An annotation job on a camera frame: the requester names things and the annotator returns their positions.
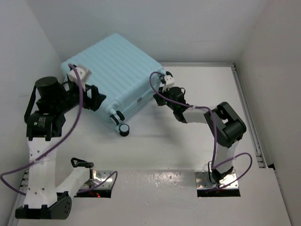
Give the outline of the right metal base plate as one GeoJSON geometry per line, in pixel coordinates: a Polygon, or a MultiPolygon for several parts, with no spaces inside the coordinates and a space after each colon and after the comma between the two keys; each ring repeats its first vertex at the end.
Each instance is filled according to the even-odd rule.
{"type": "Polygon", "coordinates": [[[217,188],[227,190],[239,189],[237,175],[235,171],[232,171],[229,175],[220,180],[219,183],[214,182],[213,178],[211,178],[211,183],[209,180],[209,173],[205,170],[195,171],[195,178],[197,191],[213,190],[217,188]]]}

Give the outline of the metal base plate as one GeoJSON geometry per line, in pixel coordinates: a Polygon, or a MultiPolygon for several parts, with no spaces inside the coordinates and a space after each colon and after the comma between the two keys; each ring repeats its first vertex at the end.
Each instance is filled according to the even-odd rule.
{"type": "Polygon", "coordinates": [[[116,173],[109,170],[93,170],[92,178],[85,182],[81,190],[89,189],[92,187],[96,187],[96,189],[100,190],[110,190],[115,182],[116,173]]]}
{"type": "Polygon", "coordinates": [[[209,180],[209,173],[205,170],[195,171],[195,178],[197,191],[213,190],[217,188],[227,190],[239,189],[237,175],[235,171],[232,171],[229,175],[220,180],[219,183],[214,182],[213,178],[211,178],[211,183],[209,180]]]}

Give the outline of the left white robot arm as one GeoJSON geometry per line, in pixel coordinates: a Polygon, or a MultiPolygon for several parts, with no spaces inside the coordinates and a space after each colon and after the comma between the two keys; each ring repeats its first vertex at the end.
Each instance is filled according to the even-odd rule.
{"type": "Polygon", "coordinates": [[[96,111],[106,98],[94,85],[67,83],[68,90],[48,76],[34,84],[24,114],[30,154],[28,188],[23,205],[15,210],[17,219],[67,219],[73,197],[92,178],[94,164],[73,158],[72,173],[60,186],[55,185],[56,153],[66,139],[62,136],[65,114],[76,106],[78,113],[96,111]]]}

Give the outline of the light blue suitcase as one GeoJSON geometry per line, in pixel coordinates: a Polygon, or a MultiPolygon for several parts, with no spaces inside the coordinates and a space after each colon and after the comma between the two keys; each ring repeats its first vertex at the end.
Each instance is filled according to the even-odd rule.
{"type": "Polygon", "coordinates": [[[119,126],[138,112],[160,86],[163,66],[121,35],[114,33],[61,64],[63,74],[69,64],[82,65],[91,71],[87,85],[94,85],[106,95],[96,114],[119,133],[119,126]],[[117,110],[125,117],[115,125],[110,115],[117,110]]]}

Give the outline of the suitcase wheel far left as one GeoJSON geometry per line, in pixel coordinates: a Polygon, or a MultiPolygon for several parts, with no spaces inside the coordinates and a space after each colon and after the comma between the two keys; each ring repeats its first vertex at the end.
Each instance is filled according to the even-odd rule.
{"type": "Polygon", "coordinates": [[[125,120],[125,117],[121,111],[117,110],[114,114],[110,115],[110,119],[115,125],[119,125],[125,120]]]}

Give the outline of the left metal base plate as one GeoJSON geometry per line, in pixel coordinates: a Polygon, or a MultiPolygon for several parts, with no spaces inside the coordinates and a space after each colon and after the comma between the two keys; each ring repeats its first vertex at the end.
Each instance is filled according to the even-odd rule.
{"type": "Polygon", "coordinates": [[[93,170],[92,178],[85,182],[81,190],[89,189],[92,187],[96,187],[96,189],[100,190],[110,190],[115,182],[116,173],[109,170],[93,170]]]}

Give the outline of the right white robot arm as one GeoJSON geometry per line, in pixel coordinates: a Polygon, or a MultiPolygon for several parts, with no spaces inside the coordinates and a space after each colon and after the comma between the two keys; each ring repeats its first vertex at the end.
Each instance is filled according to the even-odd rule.
{"type": "Polygon", "coordinates": [[[210,178],[219,183],[233,170],[234,152],[237,142],[246,132],[246,125],[228,102],[212,109],[192,106],[186,103],[184,94],[180,87],[172,87],[165,92],[159,88],[153,97],[158,106],[168,106],[179,122],[209,126],[214,137],[210,178]]]}

